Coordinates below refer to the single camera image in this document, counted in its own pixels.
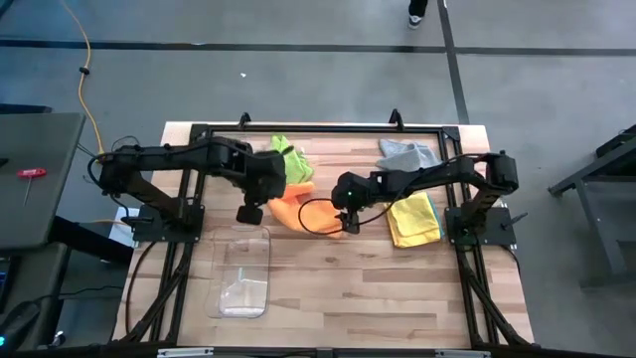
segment yellow cable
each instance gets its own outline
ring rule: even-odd
[[[129,226],[128,224],[124,223],[124,222],[120,222],[118,220],[93,220],[90,223],[92,224],[97,224],[97,223],[109,223],[109,224],[115,224],[115,225],[125,225],[125,226]]]
[[[83,36],[83,40],[86,42],[86,49],[87,49],[86,62],[83,64],[83,67],[88,70],[88,66],[90,65],[90,42],[88,41],[88,36],[86,35],[86,31],[83,30],[83,26],[81,25],[80,20],[78,19],[76,14],[73,13],[73,10],[71,10],[69,5],[67,5],[67,2],[65,0],[60,0],[60,3],[67,10],[69,15],[71,15],[73,20],[75,20],[76,24],[78,24],[79,30],[81,31],[81,35]],[[92,129],[94,130],[95,137],[97,138],[98,154],[103,154],[104,150],[103,150],[103,145],[101,145],[101,136],[99,135],[97,122],[95,121],[95,118],[92,116],[92,113],[90,113],[90,110],[88,110],[88,106],[83,101],[82,91],[83,91],[83,81],[85,77],[86,77],[86,74],[81,73],[81,78],[79,78],[79,86],[78,86],[78,98],[79,98],[79,102],[81,103],[81,106],[83,107],[83,110],[86,112],[86,115],[88,115],[88,118],[90,118],[90,121],[92,122]]]

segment towel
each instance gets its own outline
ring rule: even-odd
[[[387,219],[398,248],[437,242],[443,236],[435,206],[426,192],[397,201],[389,209]]]
[[[278,152],[282,152],[290,146],[287,138],[282,134],[274,134],[271,136],[271,148]],[[292,150],[284,156],[285,175],[287,176],[287,184],[304,183],[311,179],[314,170],[309,166],[307,158],[302,153]]]
[[[380,149],[385,158],[378,160],[376,165],[383,169],[415,171],[439,164],[435,153],[424,144],[380,139]]]
[[[287,184],[285,193],[280,199],[270,199],[267,206],[271,214],[287,228],[306,233],[298,221],[298,211],[300,210],[299,196],[309,194],[316,189],[312,182],[302,184]],[[342,227],[340,220],[336,216],[340,214],[329,201],[315,201],[306,205],[302,209],[302,222],[307,229],[327,233]],[[329,237],[339,239],[342,233],[331,234]]]

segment gray cloth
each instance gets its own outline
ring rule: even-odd
[[[439,164],[439,160],[427,145],[420,143],[403,144],[394,140],[380,139],[380,149],[384,159],[376,165],[387,170],[415,171]]]

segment green cloth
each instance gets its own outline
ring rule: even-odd
[[[271,136],[271,148],[282,152],[291,144],[282,134],[274,134]],[[287,153],[285,159],[285,175],[287,176],[287,184],[300,184],[311,179],[314,170],[309,166],[307,158],[302,153],[292,150]]]

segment orange cloth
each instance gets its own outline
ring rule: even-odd
[[[282,198],[269,200],[267,206],[271,214],[284,226],[297,232],[306,233],[298,221],[298,210],[302,204],[298,197],[309,194],[315,189],[316,186],[312,182],[287,184]],[[302,209],[302,222],[311,231],[327,233],[341,228],[340,220],[336,219],[338,214],[340,212],[331,205],[331,202],[316,201],[307,204]],[[341,234],[331,234],[329,237],[339,239]]]

